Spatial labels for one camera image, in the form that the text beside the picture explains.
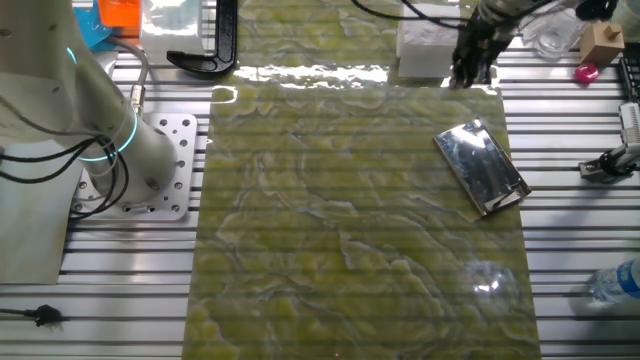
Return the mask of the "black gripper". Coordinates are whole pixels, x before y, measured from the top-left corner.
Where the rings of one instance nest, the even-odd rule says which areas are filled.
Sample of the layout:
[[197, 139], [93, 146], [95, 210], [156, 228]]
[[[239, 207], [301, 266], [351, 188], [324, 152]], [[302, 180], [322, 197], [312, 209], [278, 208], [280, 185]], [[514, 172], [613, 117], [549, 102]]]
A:
[[[514, 36], [518, 21], [513, 17], [495, 17], [494, 13], [483, 16], [475, 9], [462, 30], [462, 52], [480, 51], [477, 59], [477, 84], [491, 83], [491, 67], [495, 61], [491, 49], [505, 48]], [[473, 84], [468, 63], [460, 50], [456, 48], [452, 55], [452, 88], [468, 88]]]

